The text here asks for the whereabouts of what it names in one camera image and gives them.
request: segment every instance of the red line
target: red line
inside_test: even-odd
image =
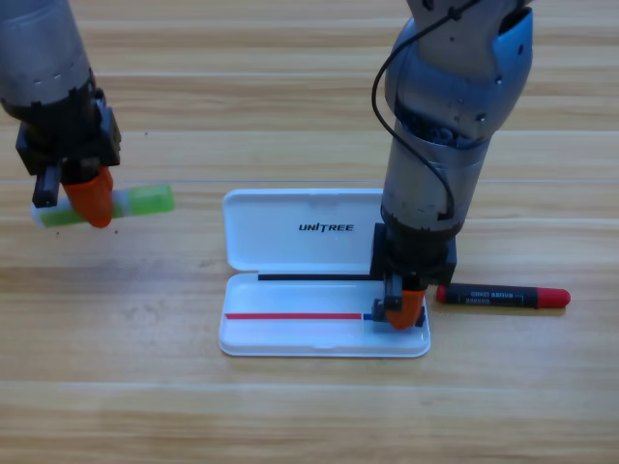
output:
[[[362,317],[362,314],[354,312],[233,312],[225,315],[226,319],[234,320],[360,320]]]

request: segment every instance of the red marker cap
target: red marker cap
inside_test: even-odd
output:
[[[538,288],[537,308],[561,308],[570,304],[572,296],[561,288]]]
[[[436,289],[436,301],[440,303],[445,303],[445,301],[447,300],[445,294],[445,287],[443,285],[439,285],[439,287]]]

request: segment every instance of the green marker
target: green marker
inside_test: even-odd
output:
[[[170,186],[147,186],[114,190],[112,192],[112,218],[150,216],[174,211],[174,195]],[[52,208],[30,208],[32,219],[42,228],[61,227],[86,222],[69,202],[61,198]]]

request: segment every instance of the red marker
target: red marker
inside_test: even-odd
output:
[[[450,305],[488,305],[542,308],[563,308],[572,297],[559,288],[510,287],[502,285],[470,285],[453,283],[440,286],[436,300]]]

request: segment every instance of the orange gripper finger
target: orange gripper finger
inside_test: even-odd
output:
[[[415,325],[422,314],[425,295],[425,290],[402,292],[402,309],[387,311],[385,314],[394,329],[403,331]]]
[[[106,166],[92,181],[62,186],[71,206],[94,227],[107,227],[112,221],[112,188],[114,182]]]

